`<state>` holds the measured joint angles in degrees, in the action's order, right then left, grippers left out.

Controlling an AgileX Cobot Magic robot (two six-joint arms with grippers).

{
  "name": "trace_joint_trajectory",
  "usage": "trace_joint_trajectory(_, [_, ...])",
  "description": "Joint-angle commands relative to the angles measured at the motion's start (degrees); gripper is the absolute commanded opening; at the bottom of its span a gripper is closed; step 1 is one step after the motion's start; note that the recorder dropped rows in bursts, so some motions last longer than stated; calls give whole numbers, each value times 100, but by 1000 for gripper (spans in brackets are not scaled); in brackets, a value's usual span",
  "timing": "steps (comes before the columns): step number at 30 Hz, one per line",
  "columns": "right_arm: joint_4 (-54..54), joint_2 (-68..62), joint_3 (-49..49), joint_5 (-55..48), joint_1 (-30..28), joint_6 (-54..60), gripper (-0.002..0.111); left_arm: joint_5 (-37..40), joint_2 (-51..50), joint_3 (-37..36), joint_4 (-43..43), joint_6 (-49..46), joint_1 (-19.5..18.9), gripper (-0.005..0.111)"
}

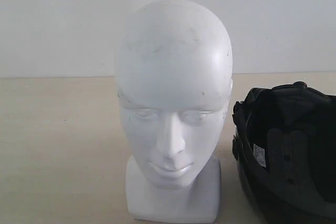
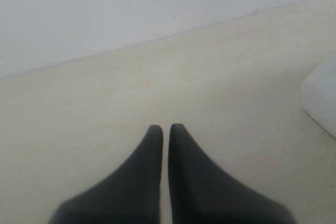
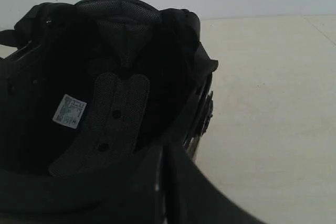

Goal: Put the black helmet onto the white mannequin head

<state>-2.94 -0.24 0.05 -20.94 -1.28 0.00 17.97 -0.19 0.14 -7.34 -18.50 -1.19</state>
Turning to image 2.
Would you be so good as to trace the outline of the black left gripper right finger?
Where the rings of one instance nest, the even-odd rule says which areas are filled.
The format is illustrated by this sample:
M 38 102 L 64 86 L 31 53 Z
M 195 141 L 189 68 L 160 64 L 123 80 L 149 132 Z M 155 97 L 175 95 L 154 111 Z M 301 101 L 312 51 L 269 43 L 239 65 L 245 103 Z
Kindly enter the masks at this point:
M 168 153 L 173 223 L 293 223 L 283 205 L 224 172 L 183 124 L 172 124 Z

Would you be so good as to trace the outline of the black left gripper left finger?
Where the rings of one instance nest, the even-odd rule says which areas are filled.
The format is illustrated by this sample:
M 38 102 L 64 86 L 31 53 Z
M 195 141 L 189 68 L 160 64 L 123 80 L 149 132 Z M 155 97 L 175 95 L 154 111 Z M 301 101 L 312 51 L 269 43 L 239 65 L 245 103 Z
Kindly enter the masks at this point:
M 160 223 L 163 131 L 151 125 L 111 175 L 64 201 L 49 223 Z

